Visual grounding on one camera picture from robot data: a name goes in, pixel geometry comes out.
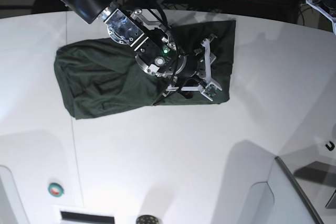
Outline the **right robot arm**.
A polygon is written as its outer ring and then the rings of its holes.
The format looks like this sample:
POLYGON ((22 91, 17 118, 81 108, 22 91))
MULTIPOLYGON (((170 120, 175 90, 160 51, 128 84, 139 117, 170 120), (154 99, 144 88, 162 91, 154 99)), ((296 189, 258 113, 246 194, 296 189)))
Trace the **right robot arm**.
POLYGON ((157 77, 180 79, 209 77, 209 52, 205 56, 185 55, 164 20, 149 21, 141 9, 128 13, 117 0, 60 0, 86 23, 101 18, 109 36, 116 43, 127 45, 135 53, 139 67, 157 77))

